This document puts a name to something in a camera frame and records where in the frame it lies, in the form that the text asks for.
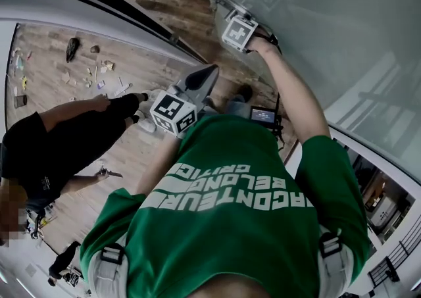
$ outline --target green sleeve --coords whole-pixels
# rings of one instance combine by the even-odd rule
[[[92,256],[127,232],[132,218],[145,198],[142,194],[130,195],[124,188],[108,196],[96,223],[80,247],[80,266],[86,280]]]
[[[369,240],[362,197],[346,150],[328,137],[310,138],[303,144],[295,181],[316,208],[319,223],[331,232],[341,229],[342,242],[354,254],[354,280],[367,260]]]

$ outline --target white shoe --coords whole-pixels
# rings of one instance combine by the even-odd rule
[[[142,91],[142,93],[146,93],[147,94],[147,101],[151,101],[154,102],[157,100],[158,95],[164,91],[163,89],[155,89],[155,90],[145,90]]]
[[[139,117],[137,125],[143,128],[146,132],[153,133],[157,130],[157,125],[151,120],[145,117],[142,111],[137,110],[134,114]]]

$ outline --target wooden floor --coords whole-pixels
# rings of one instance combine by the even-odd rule
[[[237,62],[219,45],[213,32],[214,25],[208,0],[136,1],[145,8],[153,10],[155,16],[177,30],[207,59],[219,65],[220,77],[211,96],[220,111],[235,90],[246,82],[252,85],[255,92],[252,104],[264,107],[274,106],[277,93],[258,80],[257,75]],[[68,40],[74,36],[80,39],[81,47],[75,59],[67,64],[66,46]],[[92,45],[98,45],[101,52],[90,53],[89,49]],[[7,83],[7,126],[9,128],[16,121],[35,111],[45,111],[55,105],[68,102],[72,97],[87,99],[99,94],[100,91],[95,83],[90,88],[86,88],[83,78],[89,78],[87,68],[94,72],[95,65],[100,67],[101,60],[115,62],[114,72],[100,74],[98,69],[98,80],[104,80],[106,84],[101,93],[108,94],[120,86],[118,77],[121,78],[123,84],[133,84],[128,92],[155,88],[166,89],[186,68],[185,64],[125,43],[51,26],[21,25],[14,40],[13,48],[16,47],[21,48],[19,53],[24,59],[24,70],[18,69],[14,73],[12,66],[9,69]],[[32,56],[26,61],[29,51],[32,51]],[[61,79],[62,74],[67,71],[71,77],[68,84]],[[23,75],[28,79],[24,92],[28,96],[28,104],[15,109],[12,101],[13,90],[17,87],[19,94],[22,93]],[[150,103],[144,103],[141,109],[148,113],[150,106]],[[285,159],[296,137],[287,119],[284,119],[283,125],[286,147],[281,151],[281,156]],[[161,131],[148,134],[137,126],[129,128],[110,151],[104,154],[101,161],[94,163],[81,173],[92,175],[104,163],[108,169],[122,173],[124,179],[110,177],[79,193],[63,195],[55,205],[58,217],[43,229],[46,242],[56,252],[61,252],[69,242],[82,241],[93,226],[110,192],[120,187],[127,188],[129,192],[134,190],[162,137]],[[95,140],[95,138],[95,133],[86,134],[87,141]]]

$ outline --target hand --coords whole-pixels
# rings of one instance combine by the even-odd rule
[[[262,28],[258,27],[255,31],[256,34],[268,36],[269,34]],[[266,39],[259,36],[252,36],[250,41],[247,43],[246,48],[250,51],[257,51],[258,53],[264,53],[271,49],[273,45]]]
[[[100,182],[100,181],[104,181],[105,179],[108,179],[110,174],[108,173],[108,170],[101,168],[99,172],[95,174],[95,176],[97,177],[98,182]]]
[[[98,95],[91,99],[92,101],[92,110],[97,112],[104,112],[111,102],[104,95]]]

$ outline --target black railing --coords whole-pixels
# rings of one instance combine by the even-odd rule
[[[394,250],[368,275],[370,276],[374,287],[378,287],[384,280],[386,280],[388,273],[394,272],[402,265],[402,263],[409,257],[415,248],[421,242],[421,216],[418,217],[414,226],[409,230],[403,239]]]

